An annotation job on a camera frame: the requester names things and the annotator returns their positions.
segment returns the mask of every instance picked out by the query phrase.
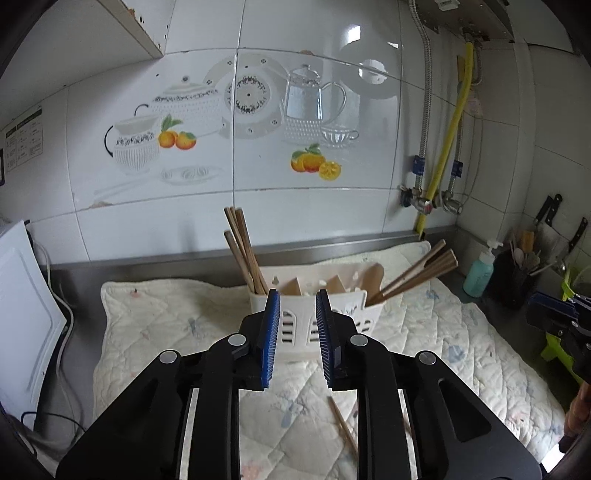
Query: yellow gas hose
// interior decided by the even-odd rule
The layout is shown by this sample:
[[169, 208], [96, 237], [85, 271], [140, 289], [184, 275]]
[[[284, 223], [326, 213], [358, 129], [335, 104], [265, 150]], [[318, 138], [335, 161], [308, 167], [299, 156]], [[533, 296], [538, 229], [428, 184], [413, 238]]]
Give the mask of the yellow gas hose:
[[[439, 186], [441, 177], [443, 176], [443, 172], [445, 171], [445, 167], [447, 165], [447, 159], [449, 158], [449, 153], [452, 150], [453, 140], [456, 136], [457, 126], [460, 123], [460, 119], [462, 118], [462, 114], [464, 112], [464, 107], [466, 106], [466, 102], [468, 101], [468, 94], [470, 93], [470, 87], [472, 85], [472, 70], [474, 68], [474, 45], [470, 42], [466, 43], [466, 67], [464, 70], [464, 81], [462, 83], [462, 89], [460, 91], [460, 95], [457, 99], [456, 110], [453, 112], [452, 121], [447, 129], [447, 136], [445, 138], [445, 142], [443, 144], [443, 148], [441, 149], [441, 154], [439, 156], [439, 162], [437, 163], [437, 168], [433, 173], [433, 177], [431, 178], [431, 183], [429, 184], [429, 189], [427, 190], [427, 194], [425, 197], [428, 200], [433, 200], [435, 198], [435, 194], [437, 192], [437, 187]], [[415, 227], [416, 232], [418, 233], [419, 237], [423, 235], [423, 230], [425, 230], [425, 222], [427, 217], [423, 214], [419, 214], [417, 218], [417, 226]]]

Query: white ceramic tile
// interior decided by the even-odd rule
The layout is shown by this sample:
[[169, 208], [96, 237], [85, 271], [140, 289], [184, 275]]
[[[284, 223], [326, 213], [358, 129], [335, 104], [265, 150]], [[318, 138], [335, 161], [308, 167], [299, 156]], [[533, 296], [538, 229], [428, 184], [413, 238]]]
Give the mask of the white ceramic tile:
[[464, 164], [465, 173], [463, 175], [463, 191], [466, 195], [472, 195], [474, 193], [474, 181], [476, 179], [476, 175], [480, 178], [480, 161], [482, 157], [482, 151], [480, 149], [480, 144], [482, 143], [482, 134], [484, 133], [484, 120], [481, 118], [474, 119], [474, 127], [472, 132], [472, 146], [469, 148], [470, 156], [467, 162], [467, 171], [466, 171], [466, 163]]
[[[323, 124], [316, 103], [319, 89], [290, 86], [280, 74], [307, 62], [321, 76]], [[296, 53], [240, 50], [236, 74], [234, 172], [236, 190], [291, 187], [368, 187], [389, 189], [398, 129], [400, 81], [358, 67]], [[345, 103], [342, 112], [340, 107]], [[299, 126], [311, 119], [309, 130]], [[322, 156], [296, 152], [320, 143]], [[334, 177], [315, 161], [334, 162]]]
[[[193, 51], [111, 70], [73, 85], [67, 147], [76, 210], [232, 190], [231, 118], [224, 90], [232, 82], [233, 67], [231, 50]], [[211, 80], [209, 85], [206, 76]], [[163, 92], [176, 86], [189, 92], [174, 95], [197, 98], [153, 101], [171, 98]], [[135, 118], [135, 111], [144, 120]], [[173, 142], [159, 145], [163, 120], [169, 114], [183, 121], [171, 130], [194, 134], [196, 143], [187, 142], [187, 138], [180, 142], [179, 137], [178, 146], [174, 145], [169, 132], [164, 141], [172, 138]], [[127, 119], [130, 126], [126, 128], [153, 139], [137, 147], [117, 148], [118, 138], [125, 133], [121, 122]], [[113, 157], [107, 148], [114, 151]]]
[[400, 78], [398, 2], [246, 0], [240, 46], [306, 51]]
[[480, 240], [487, 241], [499, 237], [503, 217], [499, 210], [471, 198], [466, 202], [457, 224]]
[[507, 212], [523, 212], [530, 185], [535, 144], [535, 86], [530, 49], [525, 43], [515, 44], [515, 62], [519, 77], [519, 138], [517, 158], [507, 203]]
[[484, 121], [482, 157], [473, 196], [504, 212], [515, 170], [519, 128]]
[[232, 193], [188, 195], [78, 212], [91, 261], [222, 249]]
[[553, 48], [530, 47], [536, 85], [568, 89], [572, 95], [588, 95], [591, 67], [583, 56]]
[[591, 95], [561, 88], [535, 87], [535, 144], [591, 168]]
[[[414, 229], [418, 212], [412, 206], [403, 207], [400, 205], [400, 193], [400, 190], [390, 190], [384, 232], [405, 232]], [[456, 221], [457, 216], [451, 215], [441, 208], [434, 209], [427, 217], [425, 229], [455, 225]]]
[[[86, 247], [82, 241], [75, 213], [31, 222], [27, 229], [33, 240], [41, 244], [54, 264], [88, 262]], [[45, 257], [35, 249], [37, 260], [45, 264]]]
[[[41, 220], [74, 211], [66, 157], [67, 89], [43, 100], [41, 123], [43, 153], [5, 172], [0, 187], [0, 206], [10, 220]], [[35, 112], [37, 107], [19, 116], [16, 122]], [[7, 130], [2, 132], [6, 138]], [[7, 151], [4, 152], [7, 162]]]
[[[417, 87], [425, 87], [425, 57], [423, 42], [414, 25], [408, 5], [400, 2], [402, 31], [402, 79]], [[457, 99], [457, 56], [466, 55], [460, 38], [443, 27], [439, 33], [427, 30], [431, 41], [433, 65], [433, 94], [455, 105]]]
[[519, 125], [519, 84], [513, 50], [482, 51], [482, 84], [475, 89], [486, 120]]
[[506, 213], [501, 223], [501, 230], [499, 231], [498, 239], [500, 242], [505, 241], [505, 237], [511, 229], [518, 232], [521, 228], [521, 213]]
[[381, 233], [388, 190], [281, 189], [235, 193], [255, 245]]
[[560, 193], [563, 202], [554, 218], [554, 228], [572, 238], [582, 217], [591, 210], [591, 171], [553, 152], [536, 147], [525, 213], [535, 217], [548, 195]]
[[176, 0], [166, 53], [236, 48], [243, 10], [244, 0]]
[[[573, 259], [573, 266], [579, 271], [591, 265], [591, 256], [583, 252], [578, 247], [573, 250], [573, 253], [571, 254], [570, 258]], [[587, 271], [587, 273], [584, 274], [584, 277], [585, 279], [589, 278], [589, 271]]]

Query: soap dispenser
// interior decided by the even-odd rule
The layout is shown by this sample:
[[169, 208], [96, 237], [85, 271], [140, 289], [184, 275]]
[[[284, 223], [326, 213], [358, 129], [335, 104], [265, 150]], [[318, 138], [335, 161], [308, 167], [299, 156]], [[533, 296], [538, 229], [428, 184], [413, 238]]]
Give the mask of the soap dispenser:
[[497, 240], [489, 240], [486, 244], [488, 245], [488, 252], [481, 253], [480, 258], [474, 260], [463, 286], [464, 291], [474, 298], [479, 298], [484, 293], [495, 269], [493, 266], [495, 256], [492, 251], [502, 245]]

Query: metal screw head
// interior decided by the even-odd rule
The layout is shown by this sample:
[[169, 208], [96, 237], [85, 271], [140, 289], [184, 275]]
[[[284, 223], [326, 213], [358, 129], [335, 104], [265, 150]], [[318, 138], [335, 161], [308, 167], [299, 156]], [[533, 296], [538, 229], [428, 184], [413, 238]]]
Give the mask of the metal screw head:
[[177, 359], [177, 352], [166, 350], [160, 354], [158, 359], [164, 364], [171, 364]]
[[425, 365], [432, 365], [437, 361], [437, 357], [431, 352], [421, 352], [421, 354], [418, 356], [418, 359], [422, 364]]
[[351, 343], [355, 346], [365, 346], [369, 342], [368, 338], [365, 335], [353, 335], [351, 337]]
[[228, 343], [232, 346], [242, 346], [246, 343], [246, 337], [241, 333], [235, 333], [228, 339]]

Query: quilted mat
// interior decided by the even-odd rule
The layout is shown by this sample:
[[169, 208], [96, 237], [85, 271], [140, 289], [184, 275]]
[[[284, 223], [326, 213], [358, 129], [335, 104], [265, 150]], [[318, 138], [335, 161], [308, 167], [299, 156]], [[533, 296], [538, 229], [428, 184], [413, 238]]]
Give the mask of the quilted mat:
[[[386, 284], [429, 249], [428, 242], [405, 244], [330, 262], [379, 262]], [[95, 418], [161, 351], [188, 355], [206, 350], [237, 331], [250, 313], [246, 287], [220, 288], [194, 280], [106, 283], [101, 296], [108, 323], [94, 374]], [[462, 304], [439, 280], [388, 300], [373, 337], [405, 355], [435, 352], [536, 460], [560, 440], [564, 411], [546, 383], [476, 305]], [[355, 479], [354, 457], [339, 434], [329, 394], [320, 356], [276, 362], [269, 390], [241, 391], [243, 479]], [[356, 432], [356, 394], [333, 396]]]

